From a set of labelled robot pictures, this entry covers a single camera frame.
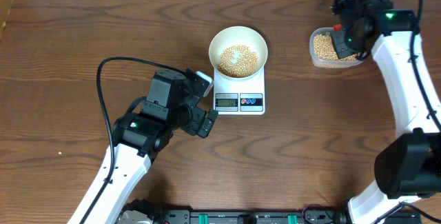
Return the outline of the red plastic measuring scoop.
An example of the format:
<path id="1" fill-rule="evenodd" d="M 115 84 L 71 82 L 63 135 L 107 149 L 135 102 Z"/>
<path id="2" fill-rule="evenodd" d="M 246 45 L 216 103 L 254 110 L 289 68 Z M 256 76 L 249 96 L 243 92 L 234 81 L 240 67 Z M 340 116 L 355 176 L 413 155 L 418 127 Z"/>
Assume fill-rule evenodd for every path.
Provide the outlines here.
<path id="1" fill-rule="evenodd" d="M 334 27 L 333 27 L 333 30 L 334 31 L 339 31 L 339 30 L 342 30 L 343 29 L 343 26 L 342 26 L 342 24 L 336 24 Z"/>

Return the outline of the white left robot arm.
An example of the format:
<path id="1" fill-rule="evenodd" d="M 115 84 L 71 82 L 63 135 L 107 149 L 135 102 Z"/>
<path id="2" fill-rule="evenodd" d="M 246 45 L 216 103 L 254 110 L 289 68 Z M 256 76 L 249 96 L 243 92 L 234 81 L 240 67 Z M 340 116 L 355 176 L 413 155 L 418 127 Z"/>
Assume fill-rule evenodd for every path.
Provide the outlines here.
<path id="1" fill-rule="evenodd" d="M 204 111 L 198 103 L 213 84 L 202 72 L 157 70 L 147 96 L 135 99 L 115 121 L 100 170 L 70 222 L 115 223 L 128 196 L 175 130 L 206 138 L 218 112 Z"/>

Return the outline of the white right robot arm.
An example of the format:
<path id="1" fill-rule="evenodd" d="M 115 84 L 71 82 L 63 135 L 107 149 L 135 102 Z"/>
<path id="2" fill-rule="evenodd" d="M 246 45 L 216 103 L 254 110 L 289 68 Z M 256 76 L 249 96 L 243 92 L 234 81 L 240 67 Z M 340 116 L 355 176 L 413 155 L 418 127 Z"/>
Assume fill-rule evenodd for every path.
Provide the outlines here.
<path id="1" fill-rule="evenodd" d="M 334 215 L 335 223 L 384 223 L 440 192 L 440 100 L 422 52 L 420 10 L 391 0 L 334 0 L 344 44 L 379 67 L 396 139 L 374 163 L 374 180 Z"/>

